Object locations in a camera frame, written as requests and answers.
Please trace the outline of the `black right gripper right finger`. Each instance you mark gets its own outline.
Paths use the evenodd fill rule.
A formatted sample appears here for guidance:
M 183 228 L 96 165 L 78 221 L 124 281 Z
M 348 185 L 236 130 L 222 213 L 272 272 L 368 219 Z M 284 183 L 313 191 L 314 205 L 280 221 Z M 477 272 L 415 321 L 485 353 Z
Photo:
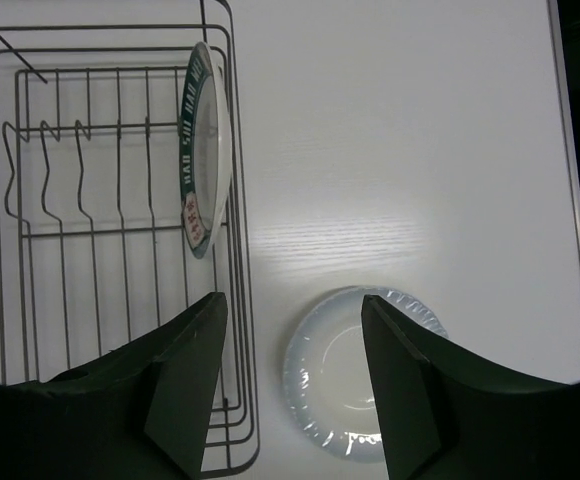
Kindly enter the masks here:
M 392 479 L 580 479 L 580 382 L 515 371 L 365 296 L 362 331 Z

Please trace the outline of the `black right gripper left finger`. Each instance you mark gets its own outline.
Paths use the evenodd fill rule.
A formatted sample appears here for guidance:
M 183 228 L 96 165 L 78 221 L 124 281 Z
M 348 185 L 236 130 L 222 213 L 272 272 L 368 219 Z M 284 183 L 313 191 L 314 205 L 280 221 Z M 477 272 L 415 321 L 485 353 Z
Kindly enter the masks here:
M 214 292 L 53 379 L 0 385 L 0 479 L 197 479 L 227 328 Z

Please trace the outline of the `pale blue fluted plate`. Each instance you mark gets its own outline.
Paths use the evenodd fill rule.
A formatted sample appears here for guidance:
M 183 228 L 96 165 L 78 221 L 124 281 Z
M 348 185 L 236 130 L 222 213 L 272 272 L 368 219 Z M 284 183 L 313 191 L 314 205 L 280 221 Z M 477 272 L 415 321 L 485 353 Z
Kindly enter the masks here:
M 361 322 L 367 295 L 449 337 L 433 311 L 408 293 L 379 286 L 338 289 L 297 326 L 286 348 L 282 384 L 292 417 L 314 445 L 340 459 L 379 463 L 384 450 Z

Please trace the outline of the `green rimmed printed plate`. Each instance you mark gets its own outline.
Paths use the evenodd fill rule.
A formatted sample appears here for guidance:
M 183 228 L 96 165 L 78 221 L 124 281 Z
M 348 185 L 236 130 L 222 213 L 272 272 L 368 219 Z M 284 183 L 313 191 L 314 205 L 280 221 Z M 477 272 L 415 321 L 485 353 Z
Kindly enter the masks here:
M 223 75 L 205 42 L 187 64 L 179 115 L 182 217 L 192 254 L 216 241 L 232 179 L 233 136 Z

